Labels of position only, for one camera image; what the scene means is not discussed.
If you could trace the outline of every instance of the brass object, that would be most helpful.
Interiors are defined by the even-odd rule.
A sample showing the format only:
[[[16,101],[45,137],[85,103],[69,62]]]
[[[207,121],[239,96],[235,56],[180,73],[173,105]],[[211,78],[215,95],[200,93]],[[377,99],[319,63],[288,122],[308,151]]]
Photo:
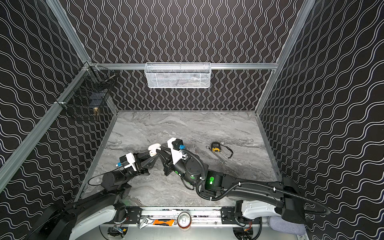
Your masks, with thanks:
[[[93,115],[97,116],[99,115],[99,108],[93,108]]]

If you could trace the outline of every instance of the tape measure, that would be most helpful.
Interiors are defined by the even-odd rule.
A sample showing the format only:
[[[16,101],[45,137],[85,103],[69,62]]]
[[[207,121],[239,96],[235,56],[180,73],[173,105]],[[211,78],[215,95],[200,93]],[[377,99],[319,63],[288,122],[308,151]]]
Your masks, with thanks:
[[[211,149],[212,149],[212,152],[220,152],[221,151],[220,143],[219,142],[211,143]]]
[[[221,152],[221,146],[226,147],[229,151],[231,151],[231,156],[229,156],[229,158],[231,158],[233,156],[232,149],[230,149],[229,147],[227,147],[225,145],[221,145],[219,142],[211,143],[211,150],[212,150],[212,152]]]

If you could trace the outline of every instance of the orange tool handle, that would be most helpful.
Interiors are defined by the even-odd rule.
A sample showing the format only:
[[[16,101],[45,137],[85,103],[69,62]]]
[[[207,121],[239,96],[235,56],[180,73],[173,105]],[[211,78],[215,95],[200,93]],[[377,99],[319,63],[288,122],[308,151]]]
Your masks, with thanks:
[[[174,222],[174,219],[156,219],[153,225],[172,226]]]

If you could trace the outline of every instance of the black wire basket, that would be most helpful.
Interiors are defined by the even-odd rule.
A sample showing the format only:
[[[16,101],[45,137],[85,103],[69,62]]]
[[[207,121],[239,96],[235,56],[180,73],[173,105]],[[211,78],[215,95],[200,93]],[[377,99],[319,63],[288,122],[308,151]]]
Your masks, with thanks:
[[[100,115],[107,112],[104,108],[116,79],[113,70],[92,66],[65,101],[59,104],[76,121],[99,121]]]

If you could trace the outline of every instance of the white wire basket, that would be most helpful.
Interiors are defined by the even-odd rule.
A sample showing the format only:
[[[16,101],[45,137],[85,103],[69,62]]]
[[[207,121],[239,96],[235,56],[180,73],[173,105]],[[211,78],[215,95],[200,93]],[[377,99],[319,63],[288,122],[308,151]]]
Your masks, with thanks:
[[[146,63],[150,88],[209,88],[211,63]]]

